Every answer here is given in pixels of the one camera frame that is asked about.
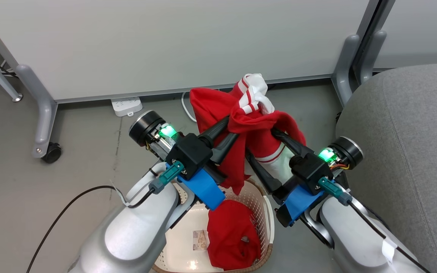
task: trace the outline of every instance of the laundry basket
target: laundry basket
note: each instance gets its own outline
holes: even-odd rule
[[[182,202],[186,200],[187,193],[175,184]],[[220,188],[225,192],[225,199],[241,202],[248,206],[257,220],[257,234],[261,240],[261,259],[248,268],[231,270],[227,272],[247,273],[260,268],[265,264],[272,251],[274,241],[274,215],[269,199],[264,190],[251,179],[244,182],[244,187],[239,195],[232,189]],[[223,272],[222,268],[210,264],[206,250],[193,250],[193,233],[207,230],[208,209],[204,204],[196,204],[177,225],[166,232],[166,246],[153,266],[158,273],[211,273]]]

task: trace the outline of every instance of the teal connector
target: teal connector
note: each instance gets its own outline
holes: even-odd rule
[[[328,194],[335,197],[338,202],[344,206],[348,206],[348,201],[352,200],[352,196],[344,192],[335,182],[328,180],[326,177],[322,177],[318,181],[318,185]]]
[[[175,179],[185,167],[180,161],[175,161],[164,173],[162,173],[159,178],[154,179],[149,184],[149,189],[154,188],[154,194],[158,194],[163,190],[165,185],[167,185],[171,180]]]

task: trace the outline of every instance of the white panel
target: white panel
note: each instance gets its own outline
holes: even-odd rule
[[[330,74],[368,0],[0,0],[54,99]]]
[[[375,68],[437,63],[437,1],[396,0]]]

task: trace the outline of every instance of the green led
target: green led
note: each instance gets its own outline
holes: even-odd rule
[[[328,163],[336,159],[336,154],[328,149],[322,150],[318,156]]]
[[[175,134],[176,134],[175,129],[170,125],[165,126],[164,128],[161,128],[161,130],[159,130],[159,135],[161,135],[162,137],[167,136],[167,137],[171,138]]]

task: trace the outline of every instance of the gray upholstery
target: gray upholstery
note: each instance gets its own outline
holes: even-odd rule
[[[437,64],[392,69],[361,85],[336,135],[365,154],[347,172],[352,194],[437,272]]]

